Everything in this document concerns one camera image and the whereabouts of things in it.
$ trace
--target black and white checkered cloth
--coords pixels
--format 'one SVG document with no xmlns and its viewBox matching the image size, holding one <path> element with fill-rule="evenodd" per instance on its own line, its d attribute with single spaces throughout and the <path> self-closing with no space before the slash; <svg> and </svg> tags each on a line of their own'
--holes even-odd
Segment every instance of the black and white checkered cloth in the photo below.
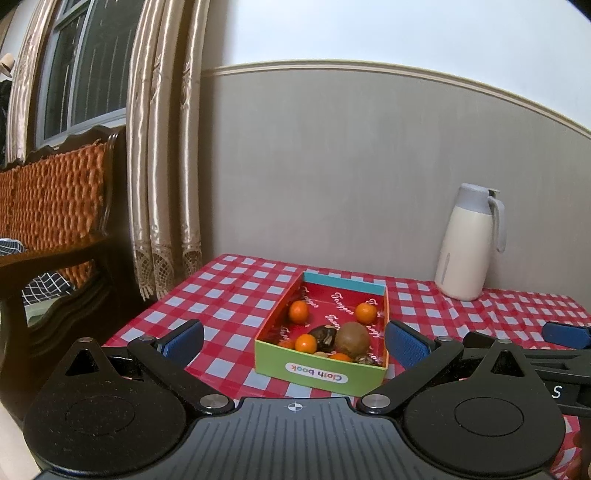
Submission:
<svg viewBox="0 0 591 480">
<path fill-rule="evenodd" d="M 20 254 L 25 246 L 18 240 L 0 238 L 0 256 Z M 33 278 L 22 291 L 22 302 L 32 305 L 44 300 L 51 300 L 63 295 L 69 295 L 74 290 L 73 285 L 57 272 L 48 272 Z"/>
</svg>

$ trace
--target cardboard box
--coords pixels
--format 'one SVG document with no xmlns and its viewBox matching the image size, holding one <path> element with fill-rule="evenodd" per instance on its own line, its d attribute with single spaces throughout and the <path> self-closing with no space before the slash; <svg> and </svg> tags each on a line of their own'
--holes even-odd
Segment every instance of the cardboard box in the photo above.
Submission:
<svg viewBox="0 0 591 480">
<path fill-rule="evenodd" d="M 295 300 L 305 300 L 309 308 L 306 325 L 295 325 L 287 317 Z M 337 329 L 355 322 L 353 312 L 362 302 L 378 309 L 378 319 L 367 326 L 370 353 L 381 366 L 362 365 L 324 358 L 277 346 L 281 339 L 295 340 L 312 328 L 333 325 Z M 389 319 L 388 290 L 385 286 L 340 277 L 305 272 L 286 289 L 269 313 L 255 338 L 255 370 L 261 375 L 360 397 L 379 387 L 388 368 L 384 329 Z"/>
</svg>

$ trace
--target metal screw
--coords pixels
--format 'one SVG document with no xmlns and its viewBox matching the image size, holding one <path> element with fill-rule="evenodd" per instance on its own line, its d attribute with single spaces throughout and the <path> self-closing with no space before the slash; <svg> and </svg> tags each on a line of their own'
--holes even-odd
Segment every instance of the metal screw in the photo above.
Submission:
<svg viewBox="0 0 591 480">
<path fill-rule="evenodd" d="M 361 399 L 361 403 L 367 408 L 378 410 L 380 408 L 386 408 L 390 405 L 390 399 L 386 395 L 380 395 L 379 393 L 373 393 L 366 395 Z"/>
<path fill-rule="evenodd" d="M 226 405 L 228 405 L 229 402 L 230 401 L 228 400 L 227 396 L 220 395 L 217 393 L 211 393 L 209 395 L 205 395 L 200 400 L 201 405 L 203 405 L 205 408 L 209 408 L 211 410 L 214 410 L 216 408 L 223 408 Z"/>
</svg>

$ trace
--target dried fruit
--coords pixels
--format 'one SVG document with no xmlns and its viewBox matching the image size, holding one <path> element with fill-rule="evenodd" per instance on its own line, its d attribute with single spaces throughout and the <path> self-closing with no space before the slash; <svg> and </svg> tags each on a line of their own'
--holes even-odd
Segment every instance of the dried fruit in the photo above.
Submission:
<svg viewBox="0 0 591 480">
<path fill-rule="evenodd" d="M 367 353 L 369 342 L 369 333 L 363 325 L 347 322 L 336 334 L 335 350 L 351 358 L 357 358 Z"/>
<path fill-rule="evenodd" d="M 309 334 L 316 339 L 317 348 L 320 352 L 332 352 L 335 345 L 336 328 L 332 325 L 312 328 Z"/>
<path fill-rule="evenodd" d="M 374 365 L 375 367 L 381 367 L 382 365 L 376 362 L 369 355 L 362 355 L 355 359 L 355 363 L 362 365 Z"/>
</svg>

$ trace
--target table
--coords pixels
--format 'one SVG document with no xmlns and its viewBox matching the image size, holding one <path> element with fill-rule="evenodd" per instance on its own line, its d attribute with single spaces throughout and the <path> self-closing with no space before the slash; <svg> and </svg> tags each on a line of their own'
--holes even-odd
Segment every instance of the table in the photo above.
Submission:
<svg viewBox="0 0 591 480">
<path fill-rule="evenodd" d="M 545 322 L 584 326 L 591 321 L 588 313 L 566 296 L 485 290 L 476 301 L 456 301 L 442 295 L 430 281 L 225 254 L 131 320 L 105 346 L 125 346 L 144 333 L 161 337 L 187 320 L 197 318 L 204 324 L 206 342 L 186 370 L 230 398 L 340 397 L 340 394 L 265 377 L 254 370 L 254 336 L 258 328 L 292 278 L 305 270 L 386 285 L 391 317 L 429 337 L 462 338 L 468 331 L 477 330 L 508 338 L 524 348 L 549 349 L 557 346 L 543 341 L 541 328 Z M 396 363 L 390 365 L 387 378 L 402 370 Z M 567 434 L 553 467 L 558 478 L 564 476 L 568 462 L 577 453 L 573 435 L 579 429 L 578 420 L 568 416 L 564 419 Z"/>
</svg>

